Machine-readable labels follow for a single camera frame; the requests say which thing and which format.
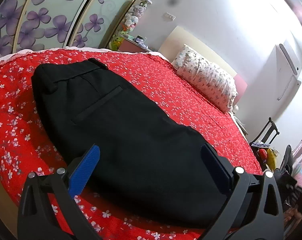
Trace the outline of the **black pants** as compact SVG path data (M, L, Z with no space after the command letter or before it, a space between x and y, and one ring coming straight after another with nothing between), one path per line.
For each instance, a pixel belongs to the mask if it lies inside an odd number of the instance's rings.
M92 146L89 185L106 201L161 223L203 229L226 196L205 161L214 148L177 124L130 82L95 59L41 64L31 78L37 113L65 163Z

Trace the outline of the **grey clothing pile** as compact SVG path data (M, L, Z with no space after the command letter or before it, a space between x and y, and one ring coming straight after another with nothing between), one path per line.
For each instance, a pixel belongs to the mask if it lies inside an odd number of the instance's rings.
M274 170L274 177L280 193L283 205L295 207L302 205L302 185L294 178L293 153L290 145L287 145L280 168Z

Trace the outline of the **red and yellow toy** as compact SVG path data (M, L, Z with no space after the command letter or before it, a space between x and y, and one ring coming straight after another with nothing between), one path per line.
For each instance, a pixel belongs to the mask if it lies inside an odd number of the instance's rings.
M271 148L260 148L258 155L263 165L267 165L271 171L276 169L276 154Z

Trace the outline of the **pink folded blanket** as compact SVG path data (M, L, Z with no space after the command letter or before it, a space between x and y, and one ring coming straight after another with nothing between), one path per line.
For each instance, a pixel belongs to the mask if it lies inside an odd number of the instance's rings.
M292 177L297 181L297 186L302 188L302 163L294 163Z

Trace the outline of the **red floral bedspread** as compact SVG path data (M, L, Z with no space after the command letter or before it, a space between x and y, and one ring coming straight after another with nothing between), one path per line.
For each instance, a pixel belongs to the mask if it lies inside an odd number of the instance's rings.
M31 76L42 63L68 64L94 57L131 82L179 124L191 126L235 166L262 170L230 114L222 113L186 81L159 53L106 50L23 50L0 58L0 209L10 220L29 172L53 173L64 165L37 114Z

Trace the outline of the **black metal chair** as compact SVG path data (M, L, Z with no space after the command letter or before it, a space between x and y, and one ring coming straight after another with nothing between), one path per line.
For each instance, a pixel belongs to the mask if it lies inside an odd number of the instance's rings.
M269 139L269 137L273 134L274 136L272 137L272 139L268 142L269 144L271 144L274 139L280 134L280 132L278 131L278 128L275 124L275 122L272 120L271 117L268 118L268 122L267 124L265 124L265 126L263 127L263 129L261 130L261 132L257 135L257 137L251 141L249 143L250 146L252 146L255 142L258 141L259 137L262 136L263 132L266 130L266 128L268 128L268 130L265 132L263 138L261 139L262 143L266 143L267 140Z

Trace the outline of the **white floral pillow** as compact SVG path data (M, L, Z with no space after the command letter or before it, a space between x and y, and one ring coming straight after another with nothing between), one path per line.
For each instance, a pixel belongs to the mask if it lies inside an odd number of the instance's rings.
M221 112L233 110L238 96L234 78L218 64L207 60L187 44L172 62L176 74L201 92Z

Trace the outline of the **white air conditioner unit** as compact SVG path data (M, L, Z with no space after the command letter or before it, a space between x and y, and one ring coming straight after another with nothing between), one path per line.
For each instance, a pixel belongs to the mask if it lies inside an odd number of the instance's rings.
M276 46L276 100L284 101L301 71L299 51L287 42Z

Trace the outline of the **beige headboard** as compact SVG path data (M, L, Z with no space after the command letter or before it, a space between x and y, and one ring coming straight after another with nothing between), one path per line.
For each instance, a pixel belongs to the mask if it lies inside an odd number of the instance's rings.
M194 49L207 60L224 68L232 77L237 75L237 72L214 50L180 26L175 27L168 35L161 47L158 49L158 52L172 62L178 55L178 52L182 50L184 44Z

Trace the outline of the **pink bedside table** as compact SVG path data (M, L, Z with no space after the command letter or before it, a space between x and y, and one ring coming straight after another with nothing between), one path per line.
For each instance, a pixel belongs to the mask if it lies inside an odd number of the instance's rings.
M128 52L128 53L147 53L151 52L151 50L141 42L136 42L135 40L131 40L127 37L123 38L123 41L118 48L119 52Z

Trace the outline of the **purple flower wardrobe doors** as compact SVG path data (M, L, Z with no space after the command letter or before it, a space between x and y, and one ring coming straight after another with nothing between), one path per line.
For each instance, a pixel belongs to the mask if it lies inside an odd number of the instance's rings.
M23 49L103 48L136 0L3 0L0 57Z

